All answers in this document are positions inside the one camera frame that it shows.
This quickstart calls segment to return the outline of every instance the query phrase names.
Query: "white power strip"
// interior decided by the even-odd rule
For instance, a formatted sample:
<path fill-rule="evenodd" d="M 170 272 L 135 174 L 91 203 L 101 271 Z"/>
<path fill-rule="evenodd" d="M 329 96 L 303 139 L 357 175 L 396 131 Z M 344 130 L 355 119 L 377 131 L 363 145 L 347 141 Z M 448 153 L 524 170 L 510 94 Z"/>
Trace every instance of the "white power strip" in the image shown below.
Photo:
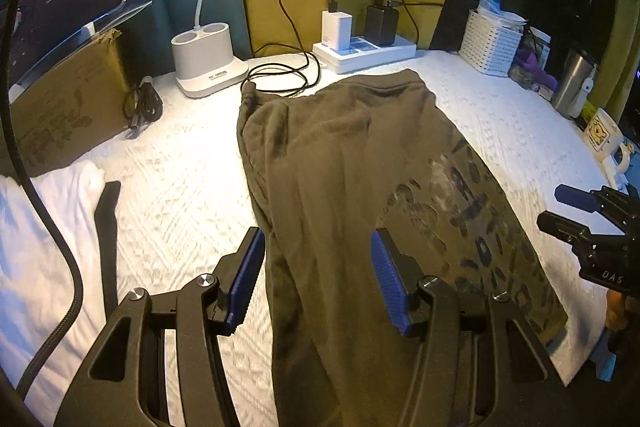
<path fill-rule="evenodd" d="M 334 73 L 349 73 L 388 62 L 415 57 L 415 44 L 396 35 L 391 46 L 376 46 L 362 37 L 351 37 L 349 49 L 332 50 L 329 46 L 318 42 L 314 44 L 314 53 L 327 64 Z"/>

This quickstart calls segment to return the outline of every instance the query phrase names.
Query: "mug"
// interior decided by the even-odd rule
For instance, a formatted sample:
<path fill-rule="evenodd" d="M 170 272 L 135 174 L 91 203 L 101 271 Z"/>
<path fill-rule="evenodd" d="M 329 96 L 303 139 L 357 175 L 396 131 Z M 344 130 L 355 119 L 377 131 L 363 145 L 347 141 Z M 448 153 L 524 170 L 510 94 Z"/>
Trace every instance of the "mug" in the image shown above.
<path fill-rule="evenodd" d="M 582 139 L 590 147 L 596 160 L 602 163 L 612 156 L 618 149 L 622 150 L 622 162 L 616 166 L 616 171 L 624 173 L 629 168 L 631 153 L 624 145 L 624 136 L 616 122 L 601 108 L 591 118 Z"/>

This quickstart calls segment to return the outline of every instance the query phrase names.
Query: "brown cardboard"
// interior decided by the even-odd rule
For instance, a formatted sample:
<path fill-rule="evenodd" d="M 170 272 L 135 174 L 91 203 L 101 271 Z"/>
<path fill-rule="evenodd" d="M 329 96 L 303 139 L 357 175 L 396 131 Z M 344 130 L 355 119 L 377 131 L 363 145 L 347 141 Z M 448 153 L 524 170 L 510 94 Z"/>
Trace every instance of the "brown cardboard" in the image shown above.
<path fill-rule="evenodd" d="M 127 127 L 119 35 L 109 30 L 69 55 L 11 105 L 18 148 L 30 176 L 70 165 Z M 0 174 L 13 173 L 0 133 Z"/>

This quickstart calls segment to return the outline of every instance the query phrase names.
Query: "ribbed blue pad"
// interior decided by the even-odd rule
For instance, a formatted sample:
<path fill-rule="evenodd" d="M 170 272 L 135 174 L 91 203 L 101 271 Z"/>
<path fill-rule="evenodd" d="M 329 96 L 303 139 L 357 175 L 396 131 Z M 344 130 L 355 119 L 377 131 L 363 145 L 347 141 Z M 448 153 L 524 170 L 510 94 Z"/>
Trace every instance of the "ribbed blue pad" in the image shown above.
<path fill-rule="evenodd" d="M 556 187 L 556 201 L 580 208 L 580 210 L 584 210 L 585 212 L 597 212 L 600 209 L 600 204 L 596 196 L 590 192 L 569 187 L 568 185 L 558 185 L 558 187 Z"/>
<path fill-rule="evenodd" d="M 263 259 L 264 234 L 262 230 L 258 230 L 242 260 L 238 275 L 236 275 L 236 279 L 229 290 L 228 312 L 225 323 L 232 329 L 237 328 L 244 322 Z"/>
<path fill-rule="evenodd" d="M 396 267 L 378 232 L 371 236 L 371 262 L 385 298 L 386 312 L 391 323 L 398 328 L 403 337 L 407 337 L 411 329 L 408 315 L 409 295 L 402 286 Z"/>

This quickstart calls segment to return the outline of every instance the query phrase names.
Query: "white basket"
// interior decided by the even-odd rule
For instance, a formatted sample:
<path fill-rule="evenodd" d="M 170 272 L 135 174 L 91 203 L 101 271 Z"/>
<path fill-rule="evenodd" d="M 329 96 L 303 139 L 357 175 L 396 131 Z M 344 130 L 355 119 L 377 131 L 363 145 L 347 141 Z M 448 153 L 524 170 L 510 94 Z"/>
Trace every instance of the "white basket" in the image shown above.
<path fill-rule="evenodd" d="M 481 73 L 507 76 L 521 38 L 521 33 L 497 26 L 470 10 L 460 56 Z"/>

